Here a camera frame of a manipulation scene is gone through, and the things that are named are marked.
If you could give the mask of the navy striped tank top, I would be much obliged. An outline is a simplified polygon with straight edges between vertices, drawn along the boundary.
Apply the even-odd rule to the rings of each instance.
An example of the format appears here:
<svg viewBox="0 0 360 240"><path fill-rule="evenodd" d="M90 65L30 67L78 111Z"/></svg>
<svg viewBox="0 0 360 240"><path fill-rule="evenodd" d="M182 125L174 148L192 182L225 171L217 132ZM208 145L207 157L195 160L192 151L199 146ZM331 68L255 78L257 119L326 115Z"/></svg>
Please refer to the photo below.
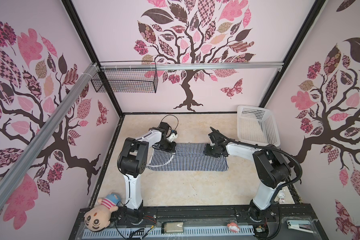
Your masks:
<svg viewBox="0 0 360 240"><path fill-rule="evenodd" d="M227 158L204 154L206 143L178 143L175 152L154 148L147 168L157 172L225 172L229 169Z"/></svg>

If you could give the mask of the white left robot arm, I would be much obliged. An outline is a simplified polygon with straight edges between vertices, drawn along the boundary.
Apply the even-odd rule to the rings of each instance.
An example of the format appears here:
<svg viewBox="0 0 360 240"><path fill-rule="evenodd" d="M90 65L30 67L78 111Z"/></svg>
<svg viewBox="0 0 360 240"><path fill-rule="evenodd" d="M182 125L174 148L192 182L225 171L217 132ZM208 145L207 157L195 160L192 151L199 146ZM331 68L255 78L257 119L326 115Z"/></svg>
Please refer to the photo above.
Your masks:
<svg viewBox="0 0 360 240"><path fill-rule="evenodd" d="M117 167L125 179L126 203L123 206L128 217L141 219L143 217L143 198L141 194L141 175L148 165L148 153L151 147L174 153L178 137L177 129L165 122L137 138L126 138L119 154Z"/></svg>

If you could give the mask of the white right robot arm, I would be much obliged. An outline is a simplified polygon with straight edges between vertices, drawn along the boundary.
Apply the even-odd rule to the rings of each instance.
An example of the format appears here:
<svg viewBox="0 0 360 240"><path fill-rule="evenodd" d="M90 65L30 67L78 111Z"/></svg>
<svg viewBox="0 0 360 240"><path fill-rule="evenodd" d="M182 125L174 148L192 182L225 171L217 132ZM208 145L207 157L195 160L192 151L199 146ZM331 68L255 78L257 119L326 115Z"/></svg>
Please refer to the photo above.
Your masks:
<svg viewBox="0 0 360 240"><path fill-rule="evenodd" d="M250 202L249 216L254 222L260 222L274 203L277 193L286 185L291 174L287 160L293 158L274 145L259 146L243 143L224 136L211 128L210 143L204 154L209 157L236 156L254 162L261 183L255 197Z"/></svg>

